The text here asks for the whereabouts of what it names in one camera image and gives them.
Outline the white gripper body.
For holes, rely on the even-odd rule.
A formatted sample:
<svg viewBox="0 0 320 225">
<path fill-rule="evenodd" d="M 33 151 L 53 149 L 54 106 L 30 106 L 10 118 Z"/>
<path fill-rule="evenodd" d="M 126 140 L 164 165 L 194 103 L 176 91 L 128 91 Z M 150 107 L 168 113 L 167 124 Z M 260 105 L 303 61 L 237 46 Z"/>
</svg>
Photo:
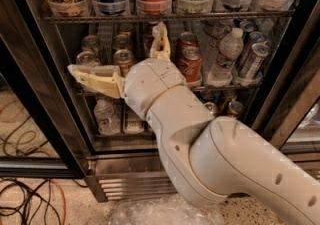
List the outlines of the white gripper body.
<svg viewBox="0 0 320 225">
<path fill-rule="evenodd" d="M 125 78 L 125 103 L 142 120 L 152 103 L 165 91 L 185 85 L 186 79 L 174 63 L 148 58 L 133 65 Z"/>
</svg>

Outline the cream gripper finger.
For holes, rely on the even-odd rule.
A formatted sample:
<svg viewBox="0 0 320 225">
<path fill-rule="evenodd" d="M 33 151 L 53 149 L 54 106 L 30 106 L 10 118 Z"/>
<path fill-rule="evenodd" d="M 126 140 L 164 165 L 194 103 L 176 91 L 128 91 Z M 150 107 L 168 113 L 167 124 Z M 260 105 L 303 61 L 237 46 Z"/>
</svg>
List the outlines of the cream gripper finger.
<svg viewBox="0 0 320 225">
<path fill-rule="evenodd" d="M 91 91 L 115 99 L 124 97 L 125 78 L 117 65 L 90 67 L 71 64 L 68 71 L 78 83 Z"/>
<path fill-rule="evenodd" d="M 152 29 L 153 42 L 150 48 L 150 57 L 157 59 L 170 60 L 171 47 L 168 39 L 166 25 L 159 22 Z"/>
</svg>

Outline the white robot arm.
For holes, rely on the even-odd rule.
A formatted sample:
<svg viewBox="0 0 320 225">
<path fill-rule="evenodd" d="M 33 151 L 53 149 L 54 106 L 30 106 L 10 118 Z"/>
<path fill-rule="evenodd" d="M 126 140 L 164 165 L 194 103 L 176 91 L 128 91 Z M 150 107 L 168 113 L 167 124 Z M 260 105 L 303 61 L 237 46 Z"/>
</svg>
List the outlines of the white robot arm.
<svg viewBox="0 0 320 225">
<path fill-rule="evenodd" d="M 239 120 L 214 117 L 170 60 L 147 58 L 125 77 L 111 66 L 68 70 L 77 82 L 124 99 L 149 124 L 163 167 L 189 203 L 204 207 L 246 193 L 287 225 L 320 225 L 320 183 Z"/>
</svg>

